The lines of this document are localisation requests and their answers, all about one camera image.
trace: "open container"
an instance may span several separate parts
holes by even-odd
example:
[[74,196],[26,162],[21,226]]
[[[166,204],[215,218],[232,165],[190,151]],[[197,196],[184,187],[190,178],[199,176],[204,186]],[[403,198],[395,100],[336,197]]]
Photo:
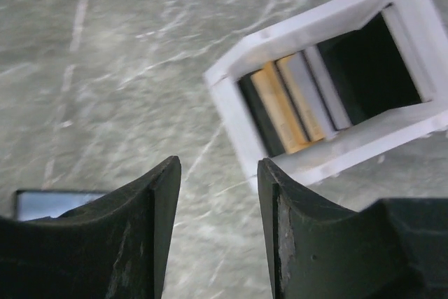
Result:
[[[237,81],[299,51],[318,82],[346,101],[353,124],[334,139],[273,158],[304,185],[448,125],[448,38],[432,0],[330,1],[246,36],[204,74],[255,190],[257,164],[267,154]],[[338,74],[348,93],[336,88]]]

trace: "white bin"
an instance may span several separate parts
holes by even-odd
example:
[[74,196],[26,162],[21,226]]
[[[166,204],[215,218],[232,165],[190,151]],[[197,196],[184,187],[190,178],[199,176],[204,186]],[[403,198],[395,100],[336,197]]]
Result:
[[268,61],[360,29],[383,14],[422,104],[388,110],[320,142],[273,160],[309,185],[448,125],[448,38],[432,0],[333,0],[243,38],[205,74],[225,129],[251,186],[267,156],[237,81]]

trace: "yellow book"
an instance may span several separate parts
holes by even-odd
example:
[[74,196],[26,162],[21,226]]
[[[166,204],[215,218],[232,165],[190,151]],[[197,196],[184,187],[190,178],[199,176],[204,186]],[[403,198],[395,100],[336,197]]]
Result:
[[306,88],[299,88],[293,72],[291,71],[290,61],[295,60],[297,55],[290,55],[277,61],[277,66],[281,72],[281,75],[288,86],[290,95],[293,99],[295,106],[303,120],[304,126],[307,128],[307,132],[311,141],[319,141],[325,138],[325,134],[314,115],[312,108],[309,106],[305,99],[302,90]]
[[279,135],[281,143],[285,148],[285,152],[298,152],[308,147],[307,140],[297,124],[292,108],[289,106],[289,113],[288,111],[285,111],[284,107],[285,105],[287,106],[289,102],[283,92],[277,75],[273,72],[273,66],[271,65],[271,71],[269,70],[269,67],[265,68],[267,71],[263,69],[256,72],[251,76],[251,80],[266,108],[266,112],[271,119],[277,134]]

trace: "gray marble surface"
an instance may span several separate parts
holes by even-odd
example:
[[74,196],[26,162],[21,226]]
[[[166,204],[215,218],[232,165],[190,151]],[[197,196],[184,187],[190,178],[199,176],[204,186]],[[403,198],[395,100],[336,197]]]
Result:
[[[241,37],[328,0],[0,0],[0,212],[18,188],[113,190],[168,155],[183,182],[165,298],[271,298],[257,195],[202,73]],[[434,0],[448,23],[448,0]],[[448,196],[436,134],[313,186],[362,209]]]

